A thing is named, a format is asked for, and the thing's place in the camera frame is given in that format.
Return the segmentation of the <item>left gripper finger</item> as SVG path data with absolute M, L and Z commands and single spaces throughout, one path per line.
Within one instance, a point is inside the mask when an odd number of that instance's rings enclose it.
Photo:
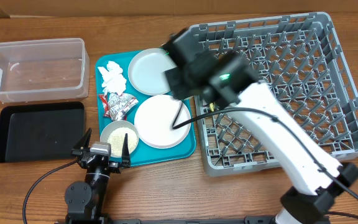
M 125 133 L 125 136 L 124 136 L 121 158 L 122 158 L 122 166 L 123 167 L 131 166 L 131 157 L 130 157 L 130 153 L 129 153 L 128 134 L 127 133 Z
M 92 129 L 89 128 L 87 132 L 85 132 L 84 136 L 73 146 L 73 149 L 82 150 L 88 148 L 90 143 L 91 133 L 92 133 Z

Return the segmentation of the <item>pink round plate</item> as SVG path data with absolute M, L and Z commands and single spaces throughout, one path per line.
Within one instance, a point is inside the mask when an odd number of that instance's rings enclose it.
M 134 125 L 140 139 L 151 147 L 167 149 L 181 143 L 191 126 L 173 129 L 191 118 L 189 109 L 170 95 L 156 95 L 145 100 L 137 109 Z

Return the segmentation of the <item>white napkin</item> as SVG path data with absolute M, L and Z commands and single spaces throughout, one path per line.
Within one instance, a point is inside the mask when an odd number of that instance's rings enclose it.
M 109 61 L 105 67 L 98 67 L 100 74 L 102 75 L 103 93 L 115 93 L 122 95 L 126 90 L 127 80 L 123 76 L 123 69 L 120 65 L 114 61 Z

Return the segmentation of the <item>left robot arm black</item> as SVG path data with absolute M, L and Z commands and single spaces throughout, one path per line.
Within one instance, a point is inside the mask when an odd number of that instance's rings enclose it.
M 86 175 L 84 181 L 70 184 L 65 191 L 66 223 L 112 223 L 109 215 L 103 213 L 110 175 L 119 174 L 122 168 L 131 166 L 127 134 L 124 135 L 121 161 L 114 162 L 110 160 L 110 144 L 95 142 L 89 145 L 91 132 L 92 129 L 87 130 L 71 150 Z

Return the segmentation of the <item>grey round plate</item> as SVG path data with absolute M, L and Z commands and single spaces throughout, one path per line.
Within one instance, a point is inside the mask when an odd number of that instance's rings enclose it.
M 145 95 L 162 95 L 170 91 L 164 72 L 175 68 L 168 53 L 160 48 L 139 52 L 130 62 L 128 79 L 131 85 Z

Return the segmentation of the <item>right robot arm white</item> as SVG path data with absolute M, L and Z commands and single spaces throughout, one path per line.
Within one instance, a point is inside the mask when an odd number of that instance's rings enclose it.
M 178 100 L 198 96 L 243 124 L 279 162 L 292 182 L 275 223 L 327 223 L 336 197 L 358 179 L 358 168 L 321 149 L 287 113 L 269 85 L 236 51 L 216 57 L 188 29 L 163 49 L 175 64 L 165 73 Z

